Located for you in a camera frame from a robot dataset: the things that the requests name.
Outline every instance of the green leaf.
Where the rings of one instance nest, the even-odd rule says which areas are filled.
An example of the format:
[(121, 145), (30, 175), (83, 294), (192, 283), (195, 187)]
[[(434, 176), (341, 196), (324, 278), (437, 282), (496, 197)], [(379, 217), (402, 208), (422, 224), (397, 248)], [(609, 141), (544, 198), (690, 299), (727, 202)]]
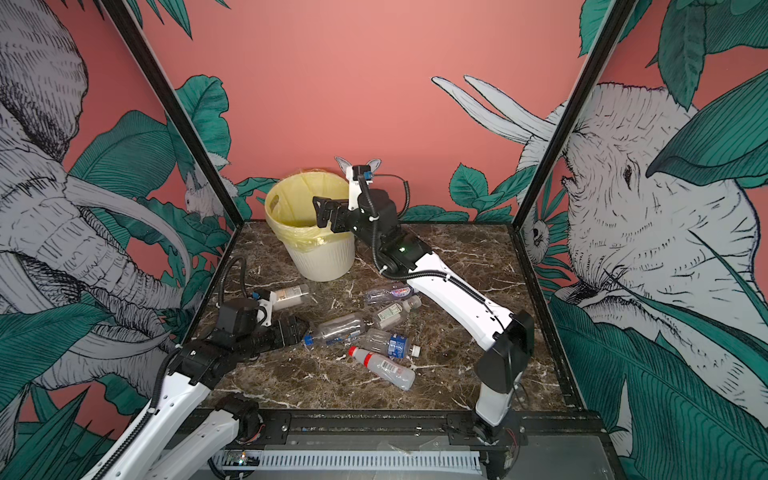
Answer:
[(416, 205), (410, 207), (401, 220), (404, 222), (427, 222), (436, 215), (444, 213), (445, 208), (443, 207), (435, 207), (434, 205)]
[(51, 400), (48, 390), (33, 383), (29, 386), (29, 393), (32, 397), (32, 405), (35, 407), (35, 415), (40, 422), (47, 422), (58, 412), (58, 408), (53, 403), (53, 400)]
[(678, 10), (667, 8), (659, 37), (659, 72), (674, 100), (689, 108), (704, 69), (704, 22), (702, 5)]
[(645, 12), (647, 12), (648, 7), (650, 7), (652, 1), (653, 0), (637, 0), (637, 3), (635, 4), (632, 13), (629, 15), (629, 19), (627, 20), (627, 26), (624, 27), (624, 32), (621, 33), (621, 38), (619, 38), (619, 41), (624, 40), (627, 35), (629, 35), (629, 32), (632, 31), (634, 26), (637, 25), (641, 18), (643, 18), (643, 15), (645, 15)]
[(546, 223), (557, 226), (557, 225), (568, 225), (568, 212), (560, 212), (559, 214), (555, 215), (554, 217), (546, 220)]
[(694, 185), (768, 174), (768, 70), (694, 115), (645, 176), (656, 172)]
[(139, 4), (137, 0), (126, 0), (128, 2), (128, 6), (131, 7), (131, 10), (134, 13), (134, 17), (136, 17), (136, 21), (139, 22), (140, 27), (144, 27), (144, 20), (141, 18), (141, 10), (139, 9)]
[(515, 172), (515, 174), (509, 177), (507, 180), (501, 182), (498, 187), (494, 188), (492, 192), (493, 194), (497, 194), (498, 192), (504, 192), (505, 194), (503, 197), (504, 200), (500, 202), (499, 205), (503, 204), (510, 198), (517, 196), (520, 192), (523, 191), (524, 188), (527, 188), (533, 181), (533, 176), (535, 174), (535, 165), (523, 168)]
[(549, 243), (557, 243), (559, 241), (565, 240), (566, 238), (568, 238), (568, 230), (549, 233)]
[(758, 188), (768, 183), (768, 174), (759, 177), (741, 177), (737, 178), (736, 182), (742, 188)]
[(144, 198), (165, 184), (175, 166), (166, 126), (133, 110), (98, 135), (69, 174), (123, 197)]
[(678, 352), (678, 351), (677, 351), (677, 349), (676, 349), (676, 348), (674, 348), (674, 347), (673, 347), (673, 346), (672, 346), (672, 345), (671, 345), (671, 344), (670, 344), (670, 343), (667, 341), (667, 339), (665, 339), (665, 338), (664, 338), (664, 335), (662, 335), (662, 334), (661, 334), (661, 332), (659, 332), (659, 334), (658, 334), (658, 335), (656, 335), (656, 340), (655, 340), (655, 342), (656, 342), (656, 344), (657, 344), (658, 346), (660, 346), (661, 348), (663, 348), (663, 349), (667, 350), (668, 352), (672, 353), (672, 355), (675, 355), (677, 358), (679, 358), (680, 360), (683, 360), (683, 361), (685, 362), (685, 360), (683, 359), (683, 356), (680, 354), (680, 352)]
[(729, 2), (707, 7), (707, 53), (720, 53), (746, 45), (768, 48), (768, 2), (742, 15), (730, 12)]
[(237, 210), (245, 220), (249, 220), (253, 216), (253, 211), (250, 209), (245, 197), (232, 197), (232, 201), (235, 203)]
[(547, 181), (544, 183), (544, 193), (541, 197), (541, 218), (547, 218), (547, 210), (549, 210), (549, 193), (552, 190), (552, 174), (549, 174)]
[(118, 225), (112, 214), (103, 208), (91, 208), (91, 213), (104, 225), (109, 233), (114, 237), (114, 240), (123, 247), (123, 250), (128, 246), (128, 241), (131, 240), (131, 233)]
[(556, 268), (542, 268), (540, 266), (534, 266), (533, 270), (536, 271), (536, 273), (543, 277), (548, 279), (557, 279), (561, 278), (563, 280), (570, 280), (571, 278), (562, 270), (558, 270)]
[(762, 0), (730, 0), (730, 12), (734, 15), (742, 15), (751, 10)]
[(190, 28), (190, 17), (187, 14), (187, 6), (184, 0), (158, 0), (163, 5), (165, 11), (170, 17), (184, 29), (189, 38), (192, 38), (192, 29)]
[(101, 377), (98, 382), (104, 385), (107, 390), (104, 399), (117, 407), (120, 415), (135, 415), (149, 401), (146, 397), (139, 395), (136, 389), (123, 377), (114, 373)]
[(237, 196), (247, 197), (251, 195), (254, 190), (268, 194), (270, 190), (272, 190), (272, 187), (279, 181), (279, 178), (247, 178), (235, 185), (235, 187), (237, 187)]
[(581, 36), (581, 53), (579, 56), (589, 53), (598, 36), (603, 17), (608, 12), (611, 0), (584, 0), (579, 17), (579, 35)]
[(103, 309), (72, 303), (39, 313), (0, 315), (0, 409), (32, 379), (56, 362), (91, 327), (112, 316)]
[(512, 217), (509, 216), (510, 212), (512, 212), (512, 207), (488, 210), (475, 217), (475, 222), (511, 223)]
[(658, 310), (674, 319), (678, 319), (708, 339), (723, 347), (731, 355), (736, 357), (748, 369), (752, 370), (761, 382), (768, 385), (768, 346), (760, 339), (751, 336), (743, 330), (735, 329), (722, 322), (711, 319), (681, 306), (657, 302), (638, 295), (621, 285), (616, 279), (614, 282), (622, 289), (629, 292), (640, 302)]
[(160, 9), (157, 7), (157, 3), (155, 3), (155, 0), (147, 0), (147, 3), (150, 7), (152, 7), (152, 10), (154, 10), (154, 14), (157, 15), (157, 18), (160, 19), (160, 23), (165, 25), (165, 22), (163, 22), (163, 17), (160, 16)]
[(187, 305), (195, 293), (205, 291), (210, 283), (213, 274), (207, 270), (199, 270), (190, 277), (190, 282), (184, 287), (184, 293), (181, 295), (181, 305)]
[[(138, 198), (137, 202), (155, 212), (160, 218), (173, 227), (179, 234), (179, 237), (181, 237), (181, 240), (184, 242), (184, 245), (187, 247), (191, 256), (202, 252), (213, 253), (215, 255), (219, 254), (214, 248), (206, 246), (208, 235), (211, 234), (211, 232), (208, 226), (200, 222), (200, 215), (188, 214), (186, 211), (176, 207), (172, 203), (169, 202), (163, 204), (156, 198), (153, 198), (152, 200)], [(114, 214), (114, 218), (118, 224), (131, 233), (132, 237), (137, 238), (148, 245), (159, 243), (161, 247), (163, 247), (163, 250), (165, 250), (165, 253), (168, 253), (169, 255), (171, 251), (175, 251), (173, 245), (167, 238), (165, 238), (165, 236), (161, 235), (160, 232), (149, 227), (145, 223), (120, 214)]]
[(768, 434), (705, 384), (674, 354), (634, 329), (593, 323), (556, 296), (549, 308), (590, 410), (616, 426), (626, 381), (632, 459), (645, 478), (759, 478), (768, 468)]
[(504, 200), (504, 197), (504, 192), (498, 192), (491, 195), (483, 195), (482, 197), (478, 197), (475, 201), (472, 202), (472, 208), (477, 210), (478, 213), (484, 212), (503, 204), (506, 201)]
[(554, 257), (544, 257), (544, 259), (541, 261), (544, 265), (549, 266), (559, 266), (560, 268), (565, 268), (566, 270), (570, 270), (571, 266), (568, 265), (566, 262), (563, 262), (561, 260), (558, 260)]
[(568, 245), (553, 245), (547, 250), (547, 256), (557, 255), (558, 253), (568, 253)]
[(459, 164), (451, 177), (449, 190), (457, 205), (473, 208), (472, 202), (488, 195), (488, 181), (481, 171)]
[(552, 199), (552, 203), (549, 204), (549, 207), (547, 207), (547, 210), (544, 212), (544, 218), (549, 217), (554, 213), (555, 210), (560, 207), (560, 203), (563, 201), (563, 198), (565, 197), (565, 189), (562, 189), (558, 192), (557, 195), (554, 196)]
[(560, 290), (560, 288), (562, 288), (552, 280), (546, 280), (540, 277), (536, 277), (536, 280), (538, 280), (538, 285), (541, 288), (549, 288), (550, 290), (553, 290), (555, 292), (557, 292), (558, 290)]
[(0, 480), (47, 478), (45, 473), (64, 446), (64, 441), (74, 425), (74, 419), (87, 393), (88, 391), (85, 390), (72, 399), (18, 449), (16, 455), (0, 472)]
[(696, 240), (699, 240), (702, 245), (704, 245), (714, 256), (717, 258), (718, 261), (728, 270), (728, 273), (733, 277), (734, 280), (739, 284), (741, 287), (741, 290), (746, 294), (746, 297), (750, 299), (750, 303), (752, 303), (752, 306), (755, 307), (755, 310), (760, 314), (760, 318), (763, 319), (765, 324), (768, 324), (768, 306), (766, 306), (765, 303), (760, 299), (759, 296), (757, 296), (757, 293), (755, 293), (754, 290), (752, 290), (752, 287), (744, 280), (744, 278), (737, 273), (733, 267), (728, 263), (718, 252), (714, 251), (712, 247), (709, 246), (707, 242), (703, 240), (703, 238), (696, 235), (692, 230), (688, 230), (691, 235), (696, 237)]
[[(176, 90), (176, 93), (184, 110), (189, 114), (197, 134), (200, 135), (205, 149), (227, 158), (232, 139), (229, 124), (221, 114), (229, 110), (230, 102), (221, 80), (198, 75), (187, 80), (181, 88)], [(194, 177), (195, 160), (173, 122), (168, 119), (167, 123), (179, 163), (179, 173), (186, 181), (188, 174)]]

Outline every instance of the blue bottle label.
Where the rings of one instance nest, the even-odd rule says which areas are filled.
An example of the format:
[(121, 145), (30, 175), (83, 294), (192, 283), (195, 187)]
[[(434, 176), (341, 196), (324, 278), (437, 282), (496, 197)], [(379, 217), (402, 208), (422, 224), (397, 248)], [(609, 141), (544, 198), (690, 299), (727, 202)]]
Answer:
[(387, 356), (391, 356), (396, 359), (405, 358), (407, 341), (408, 339), (402, 335), (392, 335), (392, 337), (389, 339), (389, 346), (387, 347)]

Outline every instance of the red and white bottle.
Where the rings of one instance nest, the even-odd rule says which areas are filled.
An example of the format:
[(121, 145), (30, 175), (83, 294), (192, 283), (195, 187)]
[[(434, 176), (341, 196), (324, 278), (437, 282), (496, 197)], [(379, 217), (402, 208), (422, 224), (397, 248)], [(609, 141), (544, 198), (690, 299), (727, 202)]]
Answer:
[(371, 372), (374, 372), (379, 377), (391, 382), (402, 390), (409, 390), (411, 385), (413, 385), (413, 380), (416, 378), (413, 370), (398, 365), (378, 353), (369, 352), (354, 346), (349, 349), (349, 356), (362, 363)]

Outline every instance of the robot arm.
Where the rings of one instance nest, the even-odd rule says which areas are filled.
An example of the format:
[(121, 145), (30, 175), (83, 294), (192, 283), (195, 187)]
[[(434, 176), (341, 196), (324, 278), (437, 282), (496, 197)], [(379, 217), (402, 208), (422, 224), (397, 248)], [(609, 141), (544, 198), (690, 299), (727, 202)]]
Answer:
[(318, 227), (331, 223), (334, 232), (352, 231), (372, 250), (379, 272), (407, 281), (450, 313), (472, 334), (485, 354), (475, 366), (482, 381), (475, 412), (478, 436), (492, 441), (508, 414), (511, 397), (533, 354), (533, 319), (514, 314), (468, 285), (416, 235), (399, 226), (397, 208), (384, 190), (370, 189), (368, 165), (347, 166), (350, 198), (315, 197)]

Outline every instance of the elephant tusk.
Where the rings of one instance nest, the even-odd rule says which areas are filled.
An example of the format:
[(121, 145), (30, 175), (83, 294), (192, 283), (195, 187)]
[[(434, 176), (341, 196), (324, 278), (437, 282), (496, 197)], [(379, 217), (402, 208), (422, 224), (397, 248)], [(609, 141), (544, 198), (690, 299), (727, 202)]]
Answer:
[(0, 296), (21, 313), (37, 313), (54, 308), (32, 282), (15, 253), (0, 253)]
[(184, 269), (186, 270), (185, 277), (187, 282), (189, 282), (192, 266), (187, 248), (184, 246), (184, 242), (176, 230), (156, 215), (155, 212), (148, 210), (129, 198), (89, 184), (87, 181), (72, 177), (71, 175), (67, 177), (64, 195), (67, 200), (79, 207), (104, 208), (116, 214), (140, 220), (160, 232), (176, 247), (179, 255), (181, 255), (181, 259), (184, 261)]
[(170, 332), (166, 332), (142, 342), (121, 342), (89, 332), (86, 336), (75, 342), (73, 346), (69, 347), (69, 351), (89, 359), (124, 359), (130, 356), (141, 355), (157, 348), (169, 335)]
[(470, 77), (469, 75), (465, 75), (464, 79), (477, 90), (488, 103), (493, 105), (494, 108), (503, 113), (504, 116), (513, 123), (520, 125), (526, 131), (531, 132), (539, 138), (544, 140), (552, 139), (554, 128), (557, 125), (543, 120), (525, 110), (518, 102), (507, 96), (503, 91), (483, 80)]
[(451, 95), (470, 117), (493, 133), (523, 145), (531, 140), (533, 133), (483, 107), (470, 94), (450, 81), (440, 77), (432, 77), (432, 82)]

